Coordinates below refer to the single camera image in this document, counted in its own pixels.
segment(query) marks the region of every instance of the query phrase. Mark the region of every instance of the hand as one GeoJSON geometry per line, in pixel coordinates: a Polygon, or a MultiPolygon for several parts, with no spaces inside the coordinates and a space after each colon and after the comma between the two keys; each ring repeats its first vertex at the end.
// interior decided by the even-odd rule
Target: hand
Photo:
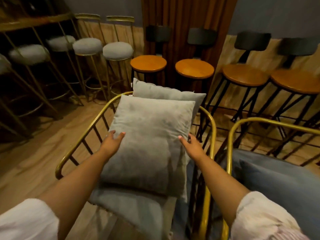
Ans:
{"type": "Polygon", "coordinates": [[[112,130],[109,132],[108,136],[102,141],[99,151],[106,154],[108,158],[112,157],[119,149],[121,141],[125,136],[125,132],[121,132],[117,138],[113,138],[116,131],[112,130]]]}
{"type": "Polygon", "coordinates": [[[190,143],[186,141],[185,138],[182,136],[178,136],[179,141],[186,149],[186,153],[188,153],[189,157],[191,157],[195,162],[198,162],[201,158],[206,157],[204,150],[202,149],[202,145],[197,138],[189,134],[190,136],[190,143]]]}

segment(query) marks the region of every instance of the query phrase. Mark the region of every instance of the white fluffy stool cushion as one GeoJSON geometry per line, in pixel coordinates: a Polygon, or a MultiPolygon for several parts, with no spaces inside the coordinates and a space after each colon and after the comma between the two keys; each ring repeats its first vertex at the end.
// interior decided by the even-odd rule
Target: white fluffy stool cushion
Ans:
{"type": "Polygon", "coordinates": [[[72,44],[75,41],[73,36],[66,35],[47,40],[47,43],[54,52],[66,52],[72,50],[72,44]]]}
{"type": "Polygon", "coordinates": [[[123,60],[132,57],[134,50],[132,46],[125,42],[113,42],[103,47],[103,56],[107,60],[123,60]]]}
{"type": "Polygon", "coordinates": [[[0,54],[0,75],[10,72],[11,63],[8,59],[0,54]]]}
{"type": "Polygon", "coordinates": [[[32,66],[45,62],[49,58],[49,51],[40,44],[19,46],[18,50],[22,56],[15,49],[9,52],[9,56],[14,62],[19,64],[32,66]]]}
{"type": "Polygon", "coordinates": [[[84,38],[73,43],[77,55],[93,55],[102,51],[102,42],[96,38],[84,38]]]}

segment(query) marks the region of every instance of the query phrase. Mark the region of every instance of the round wooden seat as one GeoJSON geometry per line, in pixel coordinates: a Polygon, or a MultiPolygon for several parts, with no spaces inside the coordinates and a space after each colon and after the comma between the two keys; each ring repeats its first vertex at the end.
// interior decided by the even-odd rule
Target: round wooden seat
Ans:
{"type": "Polygon", "coordinates": [[[222,68],[224,76],[231,82],[246,87],[258,87],[265,84],[268,74],[247,64],[228,64],[222,68]]]}
{"type": "Polygon", "coordinates": [[[278,69],[270,74],[271,80],[293,92],[302,94],[320,93],[320,78],[310,72],[295,69],[278,69]]]}
{"type": "Polygon", "coordinates": [[[213,75],[214,67],[202,60],[184,59],[176,63],[176,71],[185,77],[205,79],[213,75]]]}
{"type": "Polygon", "coordinates": [[[151,73],[163,70],[167,65],[167,61],[161,56],[145,55],[132,59],[130,65],[135,71],[151,73]]]}

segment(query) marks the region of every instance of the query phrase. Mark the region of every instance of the forearm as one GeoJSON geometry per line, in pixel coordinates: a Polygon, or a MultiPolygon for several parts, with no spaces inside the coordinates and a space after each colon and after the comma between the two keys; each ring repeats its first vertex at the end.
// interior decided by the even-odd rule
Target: forearm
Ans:
{"type": "Polygon", "coordinates": [[[58,239],[65,239],[96,186],[107,155],[98,151],[39,196],[59,218],[58,239]]]}
{"type": "Polygon", "coordinates": [[[208,156],[204,155],[196,164],[212,197],[221,209],[223,218],[231,227],[236,218],[238,205],[250,191],[208,156]]]}

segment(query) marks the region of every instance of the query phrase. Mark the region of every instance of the brown curtain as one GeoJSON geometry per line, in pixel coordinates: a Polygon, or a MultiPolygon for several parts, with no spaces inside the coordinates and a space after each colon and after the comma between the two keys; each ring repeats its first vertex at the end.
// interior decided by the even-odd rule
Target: brown curtain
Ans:
{"type": "MultiPolygon", "coordinates": [[[[175,63],[192,58],[196,47],[187,44],[190,28],[218,31],[215,45],[204,49],[201,59],[217,67],[222,47],[229,29],[237,0],[141,0],[143,28],[148,25],[163,25],[172,28],[169,43],[163,45],[162,56],[167,60],[166,85],[176,85],[175,63]]],[[[155,54],[155,44],[145,41],[144,53],[155,54]]],[[[212,80],[207,81],[207,91],[212,80]]]]}

